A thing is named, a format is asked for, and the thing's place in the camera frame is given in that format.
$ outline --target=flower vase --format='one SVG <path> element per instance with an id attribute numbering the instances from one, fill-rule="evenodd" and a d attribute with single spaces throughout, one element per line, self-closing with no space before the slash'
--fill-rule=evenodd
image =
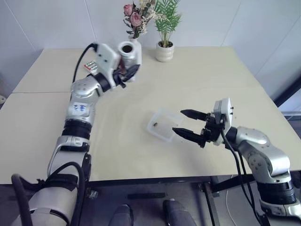
<path id="1" fill-rule="evenodd" d="M 134 44 L 135 51 L 136 51 L 136 64 L 141 65 L 142 64 L 142 47 L 140 42 L 138 42 L 138 38 L 133 38 L 132 36 L 128 37 L 130 42 Z"/>
<path id="2" fill-rule="evenodd" d="M 174 44 L 170 41 L 169 47 L 162 47 L 162 42 L 159 41 L 156 46 L 156 59 L 161 62 L 170 61 L 174 57 Z"/>

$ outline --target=beige table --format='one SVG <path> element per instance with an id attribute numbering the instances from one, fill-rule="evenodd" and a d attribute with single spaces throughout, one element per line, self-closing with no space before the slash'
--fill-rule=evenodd
<path id="1" fill-rule="evenodd" d="M 175 59 L 166 64 L 155 61 L 152 52 L 147 52 L 137 81 L 99 100 L 90 138 L 91 181 L 235 174 L 233 156 L 222 145 L 207 144 L 201 149 L 179 136 L 166 143 L 146 131 L 148 121 L 161 107 L 175 113 L 182 109 L 209 112 L 215 101 L 224 97 L 230 97 L 235 106 L 233 126 L 265 132 L 273 145 L 290 157 L 291 169 L 301 169 L 300 139 L 233 50 L 197 49 L 177 49 Z M 185 67 L 185 58 L 192 52 L 203 57 L 192 58 L 190 66 Z M 66 89 L 70 79 L 72 76 L 63 80 Z M 41 88 L 40 93 L 14 93 L 1 109 L 1 183 L 9 183 L 16 172 L 31 182 L 46 177 L 70 98 L 63 85 L 60 91 L 51 90 L 55 84 L 49 80 L 44 86 L 48 90 Z M 28 92 L 34 88 L 38 92 L 39 86 L 29 85 Z M 204 122 L 184 117 L 181 126 L 200 132 Z"/>
<path id="2" fill-rule="evenodd" d="M 69 92 L 74 68 L 82 49 L 45 49 L 29 69 L 14 93 Z M 168 63 L 155 60 L 154 50 L 143 50 L 143 64 L 137 74 L 139 85 L 142 82 L 156 89 L 164 87 L 245 87 L 260 86 L 246 66 L 230 47 L 185 47 L 177 48 L 174 58 Z M 77 79 L 88 72 L 83 68 L 95 57 L 87 53 L 79 67 Z"/>

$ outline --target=gray shoe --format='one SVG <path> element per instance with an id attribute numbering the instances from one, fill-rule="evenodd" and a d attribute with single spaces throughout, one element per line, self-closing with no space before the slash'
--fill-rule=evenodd
<path id="1" fill-rule="evenodd" d="M 123 204 L 115 210 L 109 226 L 133 226 L 134 216 L 131 207 L 127 204 Z"/>
<path id="2" fill-rule="evenodd" d="M 164 200 L 163 211 L 167 226 L 197 226 L 191 214 L 174 199 Z"/>

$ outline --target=transparent plastic box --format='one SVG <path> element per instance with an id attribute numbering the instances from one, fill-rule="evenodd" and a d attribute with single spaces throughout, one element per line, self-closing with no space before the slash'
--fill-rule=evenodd
<path id="1" fill-rule="evenodd" d="M 182 121 L 183 117 L 181 115 L 160 108 L 148 123 L 147 131 L 164 141 L 171 142 L 175 135 L 172 128 L 179 127 Z"/>

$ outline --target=wall tile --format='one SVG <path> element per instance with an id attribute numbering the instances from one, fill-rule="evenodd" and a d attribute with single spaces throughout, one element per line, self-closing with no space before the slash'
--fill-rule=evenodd
<path id="1" fill-rule="evenodd" d="M 122 22 L 123 6 L 129 0 L 87 0 L 97 40 L 117 45 L 127 39 L 126 26 Z M 239 0 L 190 0 L 180 1 L 178 11 L 182 22 L 171 40 L 176 46 L 219 46 L 221 45 Z M 144 47 L 155 47 L 159 34 L 154 23 L 148 33 L 139 38 Z"/>
<path id="2" fill-rule="evenodd" d="M 299 0 L 243 0 L 224 45 L 256 75 L 299 15 Z"/>
<path id="3" fill-rule="evenodd" d="M 38 54 L 3 0 L 0 1 L 0 93 L 8 96 Z"/>
<path id="4" fill-rule="evenodd" d="M 296 80 L 300 73 L 301 29 L 298 21 L 256 78 L 267 94 L 275 99 Z"/>
<path id="5" fill-rule="evenodd" d="M 95 41 L 84 0 L 8 0 L 37 49 L 83 48 Z"/>

